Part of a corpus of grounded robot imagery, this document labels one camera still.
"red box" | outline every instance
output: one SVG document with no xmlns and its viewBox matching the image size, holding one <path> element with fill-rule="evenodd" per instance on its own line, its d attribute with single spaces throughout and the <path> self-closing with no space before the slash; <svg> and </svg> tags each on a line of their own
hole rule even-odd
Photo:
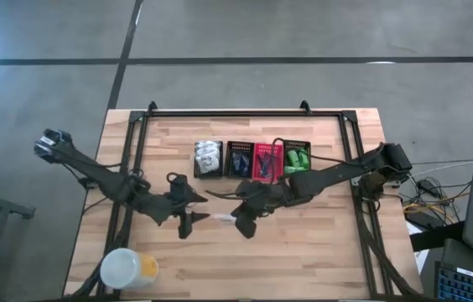
<svg viewBox="0 0 473 302">
<path fill-rule="evenodd" d="M 283 145 L 276 144 L 273 148 L 274 158 L 272 154 L 272 144 L 270 143 L 256 143 L 253 150 L 253 173 L 252 179 L 259 181 L 270 182 L 272 179 L 272 167 L 274 167 L 274 181 L 283 175 Z M 268 174 L 261 174 L 262 164 L 269 163 Z"/>
</svg>

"green object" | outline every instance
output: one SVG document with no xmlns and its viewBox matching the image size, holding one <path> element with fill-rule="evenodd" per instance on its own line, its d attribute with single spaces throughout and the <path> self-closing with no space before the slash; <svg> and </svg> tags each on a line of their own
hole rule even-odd
<svg viewBox="0 0 473 302">
<path fill-rule="evenodd" d="M 290 162 L 290 165 L 295 167 L 295 168 L 298 168 L 300 166 L 300 160 L 299 160 L 299 157 L 298 157 L 298 152 L 296 152 L 296 150 L 290 150 L 287 152 L 287 157 L 288 157 L 288 161 Z"/>
<path fill-rule="evenodd" d="M 309 169 L 309 156 L 307 154 L 307 152 L 305 152 L 305 150 L 303 149 L 300 149 L 302 152 L 299 152 L 299 155 L 300 155 L 300 163 L 302 165 L 302 167 L 304 167 L 305 169 Z"/>
<path fill-rule="evenodd" d="M 307 169 L 304 168 L 304 167 L 293 167 L 293 166 L 286 166 L 284 169 L 283 169 L 283 172 L 285 174 L 292 174 L 294 172 L 301 172 L 301 171 L 306 171 Z"/>
</svg>

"concrete floor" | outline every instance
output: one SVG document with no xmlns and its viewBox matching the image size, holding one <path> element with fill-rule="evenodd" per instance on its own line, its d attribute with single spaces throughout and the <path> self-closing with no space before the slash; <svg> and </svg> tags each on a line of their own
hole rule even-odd
<svg viewBox="0 0 473 302">
<path fill-rule="evenodd" d="M 118 58 L 133 4 L 0 0 L 0 59 Z M 473 0 L 145 0 L 130 54 L 315 55 L 473 55 Z M 0 196 L 37 207 L 32 221 L 8 225 L 0 300 L 60 296 L 85 193 L 65 169 L 35 157 L 33 142 L 63 128 L 94 156 L 116 70 L 0 66 Z M 413 162 L 473 159 L 473 63 L 129 66 L 117 108 L 151 100 L 163 108 L 378 107 L 387 141 Z M 471 173 L 468 165 L 428 176 L 446 185 Z"/>
</svg>

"plastic container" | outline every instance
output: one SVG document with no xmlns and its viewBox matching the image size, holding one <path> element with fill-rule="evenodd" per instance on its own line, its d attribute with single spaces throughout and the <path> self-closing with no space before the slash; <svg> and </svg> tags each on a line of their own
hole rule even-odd
<svg viewBox="0 0 473 302">
<path fill-rule="evenodd" d="M 113 289 L 136 289 L 149 286 L 159 275 L 159 264 L 149 255 L 128 248 L 108 253 L 101 264 L 101 280 Z"/>
<path fill-rule="evenodd" d="M 283 169 L 291 166 L 288 160 L 288 152 L 291 150 L 303 149 L 307 154 L 311 154 L 311 143 L 305 141 L 284 140 L 283 141 Z M 309 169 L 311 169 L 311 157 L 308 157 Z"/>
<path fill-rule="evenodd" d="M 194 156 L 194 177 L 199 179 L 220 178 L 223 176 L 223 142 L 216 141 L 220 144 L 220 167 L 211 172 L 201 173 L 200 166 L 197 164 Z"/>
<path fill-rule="evenodd" d="M 255 149 L 254 143 L 248 142 L 227 142 L 227 153 L 226 153 L 226 168 L 224 171 L 225 176 L 232 178 L 248 179 L 252 178 L 253 172 L 253 150 Z M 247 173 L 238 173 L 235 171 L 235 165 L 233 164 L 233 154 L 242 154 L 249 159 Z"/>
<path fill-rule="evenodd" d="M 254 180 L 269 182 L 272 179 L 272 163 L 274 164 L 274 181 L 281 175 L 283 175 L 283 145 L 276 144 L 273 149 L 270 143 L 256 143 L 255 149 L 253 150 L 253 165 L 252 178 Z M 263 165 L 269 164 L 268 168 L 263 169 Z"/>
</svg>

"wooden table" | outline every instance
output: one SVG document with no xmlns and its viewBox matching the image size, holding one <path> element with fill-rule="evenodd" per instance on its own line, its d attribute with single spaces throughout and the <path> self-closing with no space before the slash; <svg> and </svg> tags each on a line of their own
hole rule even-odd
<svg viewBox="0 0 473 302">
<path fill-rule="evenodd" d="M 385 141 L 378 110 L 356 111 L 368 151 Z M 121 160 L 129 112 L 108 112 L 97 156 L 100 163 Z M 153 193 L 169 190 L 165 177 L 168 172 L 187 174 L 198 193 L 209 198 L 208 203 L 198 204 L 194 211 L 228 214 L 239 201 L 219 200 L 205 190 L 231 192 L 239 181 L 194 179 L 194 142 L 214 139 L 271 143 L 276 137 L 310 141 L 313 154 L 344 159 L 339 124 L 331 117 L 151 117 L 142 169 Z M 335 163 L 312 161 L 314 169 L 332 164 Z M 100 198 L 100 192 L 92 191 L 86 206 Z M 111 204 L 100 204 L 83 216 L 66 294 L 76 290 L 101 259 Z M 383 198 L 378 216 L 386 254 L 410 285 L 421 291 L 398 200 Z M 170 218 L 158 227 L 148 216 L 134 214 L 129 247 L 155 256 L 160 272 L 152 287 L 125 290 L 123 299 L 368 297 L 348 182 L 327 188 L 308 204 L 277 209 L 273 215 L 258 219 L 257 233 L 252 239 L 243 237 L 230 222 L 208 218 L 194 224 L 188 239 L 180 240 L 178 224 L 178 219 Z M 373 267 L 381 289 L 374 256 Z"/>
</svg>

